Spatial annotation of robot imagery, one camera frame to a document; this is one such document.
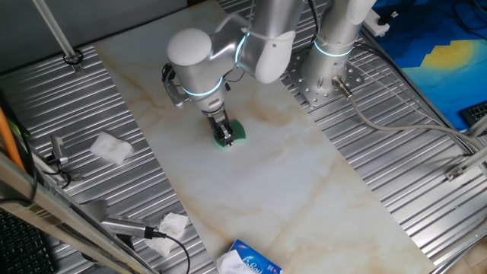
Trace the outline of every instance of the blue cloth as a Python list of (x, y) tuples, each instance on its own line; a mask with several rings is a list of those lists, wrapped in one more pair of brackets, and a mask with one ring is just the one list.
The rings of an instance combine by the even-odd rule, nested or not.
[[(401, 0), (379, 0), (374, 10), (390, 14), (394, 8), (406, 7)], [(415, 7), (441, 8), (453, 14), (454, 1), (421, 0)], [(479, 1), (487, 6), (487, 1)], [(459, 4), (458, 13), (470, 27), (485, 26), (468, 4)], [(487, 21), (487, 14), (477, 9), (478, 15)], [(487, 28), (474, 30), (487, 37)], [(436, 46), (449, 46), (454, 40), (473, 40), (474, 53), (461, 68), (438, 69), (422, 66), (425, 57)], [(399, 13), (390, 22), (390, 30), (384, 37), (377, 38), (384, 50), (404, 69), (433, 104), (459, 130), (467, 125), (458, 112), (466, 107), (487, 100), (487, 42), (462, 30), (458, 24), (440, 11), (410, 10)]]

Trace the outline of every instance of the white marble table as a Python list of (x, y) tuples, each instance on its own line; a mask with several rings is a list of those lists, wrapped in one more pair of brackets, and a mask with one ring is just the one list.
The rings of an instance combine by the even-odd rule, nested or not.
[(428, 273), (409, 239), (281, 82), (244, 76), (226, 107), (247, 140), (221, 151), (161, 83), (169, 39), (224, 18), (214, 1), (95, 46), (213, 260), (241, 239), (286, 274)]

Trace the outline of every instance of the keyboard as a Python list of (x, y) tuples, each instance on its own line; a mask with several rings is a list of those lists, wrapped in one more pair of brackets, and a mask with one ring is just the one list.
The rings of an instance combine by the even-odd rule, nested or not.
[(57, 267), (45, 235), (0, 209), (0, 266), (5, 274), (52, 274)]
[[(473, 107), (467, 107), (464, 110), (460, 111), (460, 116), (462, 117), (463, 121), (468, 125), (468, 127), (471, 127), (477, 123), (481, 118), (483, 118), (485, 115), (487, 115), (487, 102), (483, 102), (480, 104), (477, 104)], [(480, 133), (479, 136), (483, 136), (487, 134), (487, 130)]]

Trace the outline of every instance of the green sponge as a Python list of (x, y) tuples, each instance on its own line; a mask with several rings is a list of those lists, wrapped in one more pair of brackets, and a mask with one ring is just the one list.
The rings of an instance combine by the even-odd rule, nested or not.
[[(237, 142), (244, 142), (245, 141), (245, 129), (244, 126), (240, 122), (238, 122), (237, 119), (233, 120), (230, 123), (231, 129), (234, 131), (234, 143)], [(213, 141), (215, 141), (215, 144), (218, 148), (223, 150), (225, 148), (225, 145), (223, 142), (216, 136), (216, 134), (213, 134)]]

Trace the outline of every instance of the crumpled tissue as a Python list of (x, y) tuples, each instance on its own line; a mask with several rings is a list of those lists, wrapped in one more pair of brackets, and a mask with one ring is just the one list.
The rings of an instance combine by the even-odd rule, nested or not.
[[(158, 225), (159, 232), (165, 233), (168, 236), (179, 240), (183, 236), (184, 228), (188, 222), (188, 217), (184, 215), (169, 213), (164, 217), (164, 220)], [(162, 256), (169, 255), (170, 248), (176, 244), (172, 240), (164, 238), (144, 239), (145, 244), (159, 252)]]
[(256, 274), (242, 261), (236, 250), (219, 257), (216, 260), (216, 269), (220, 274)]
[(90, 147), (91, 153), (116, 164), (122, 164), (125, 157), (130, 154), (132, 146), (108, 133), (99, 134), (97, 141)]

